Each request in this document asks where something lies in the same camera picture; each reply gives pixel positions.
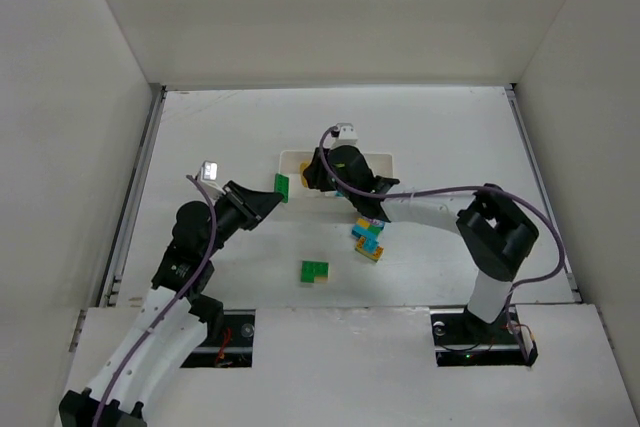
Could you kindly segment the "green lego plate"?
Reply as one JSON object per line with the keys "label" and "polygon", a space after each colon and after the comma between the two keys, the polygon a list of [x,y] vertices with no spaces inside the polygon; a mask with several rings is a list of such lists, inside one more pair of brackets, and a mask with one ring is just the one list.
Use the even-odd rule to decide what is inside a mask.
{"label": "green lego plate", "polygon": [[286,204],[289,201],[289,186],[290,179],[287,175],[276,173],[274,176],[274,191],[279,193],[283,199],[282,202]]}

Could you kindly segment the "green and yellow lego block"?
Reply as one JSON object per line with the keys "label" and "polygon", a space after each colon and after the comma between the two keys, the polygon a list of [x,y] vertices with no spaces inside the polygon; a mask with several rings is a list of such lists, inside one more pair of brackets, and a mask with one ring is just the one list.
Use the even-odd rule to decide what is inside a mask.
{"label": "green and yellow lego block", "polygon": [[326,283],[329,280],[328,262],[303,260],[300,268],[300,282],[303,284]]}

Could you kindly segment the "yellow curved lego brick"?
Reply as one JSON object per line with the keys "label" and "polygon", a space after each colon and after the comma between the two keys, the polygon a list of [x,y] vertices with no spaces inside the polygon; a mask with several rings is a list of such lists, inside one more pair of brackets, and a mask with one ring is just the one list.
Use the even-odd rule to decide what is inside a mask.
{"label": "yellow curved lego brick", "polygon": [[300,182],[302,184],[302,186],[306,189],[309,189],[309,182],[308,179],[306,177],[306,171],[309,168],[310,163],[309,162],[302,162],[299,165],[299,175],[300,175]]}

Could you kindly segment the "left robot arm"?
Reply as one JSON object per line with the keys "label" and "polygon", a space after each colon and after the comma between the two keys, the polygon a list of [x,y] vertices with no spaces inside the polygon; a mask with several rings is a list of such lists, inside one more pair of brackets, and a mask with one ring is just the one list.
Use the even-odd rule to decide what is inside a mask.
{"label": "left robot arm", "polygon": [[212,256],[239,230],[255,229],[284,200],[280,192],[191,177],[201,199],[176,212],[172,238],[142,307],[122,342],[80,392],[58,407],[64,426],[145,426],[171,377],[224,323],[220,301],[204,295]]}

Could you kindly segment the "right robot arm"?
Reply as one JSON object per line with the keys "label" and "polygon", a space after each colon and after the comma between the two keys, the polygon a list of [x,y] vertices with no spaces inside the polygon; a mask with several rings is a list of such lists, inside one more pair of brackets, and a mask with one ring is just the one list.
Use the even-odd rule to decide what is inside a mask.
{"label": "right robot arm", "polygon": [[501,315],[539,237],[516,198],[495,184],[421,196],[396,178],[374,174],[354,146],[316,148],[312,160],[301,166],[301,177],[308,189],[341,193],[366,218],[460,236],[478,269],[466,311],[486,324]]}

